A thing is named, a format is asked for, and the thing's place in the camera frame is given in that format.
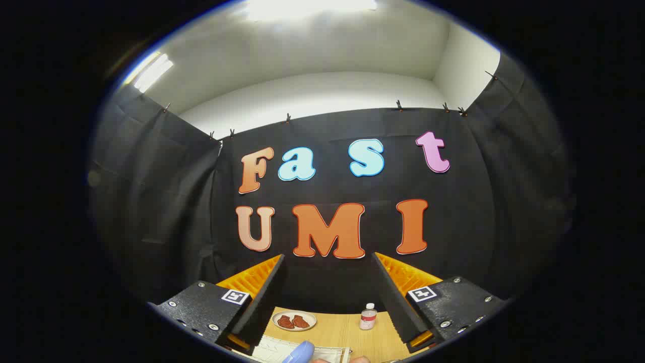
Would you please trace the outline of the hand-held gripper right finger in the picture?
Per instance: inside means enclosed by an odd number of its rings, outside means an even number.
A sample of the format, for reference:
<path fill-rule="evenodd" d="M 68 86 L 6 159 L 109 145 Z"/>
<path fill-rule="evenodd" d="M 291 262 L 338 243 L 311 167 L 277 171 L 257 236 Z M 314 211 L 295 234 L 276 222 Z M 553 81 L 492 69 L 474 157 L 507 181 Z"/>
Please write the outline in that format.
<path fill-rule="evenodd" d="M 441 279 L 380 253 L 371 261 L 378 297 L 410 353 L 454 340 L 507 305 L 461 276 Z"/>

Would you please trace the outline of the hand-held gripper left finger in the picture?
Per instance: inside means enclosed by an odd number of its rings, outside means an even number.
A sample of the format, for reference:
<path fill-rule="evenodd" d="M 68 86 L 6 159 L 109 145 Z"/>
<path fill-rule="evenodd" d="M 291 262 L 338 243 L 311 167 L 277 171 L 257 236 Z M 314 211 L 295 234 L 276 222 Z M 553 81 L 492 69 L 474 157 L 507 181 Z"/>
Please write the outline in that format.
<path fill-rule="evenodd" d="M 166 322 L 216 350 L 251 354 L 260 344 L 284 283 L 284 255 L 256 265 L 237 278 L 252 284 L 224 286 L 199 280 L 159 304 L 148 306 Z"/>

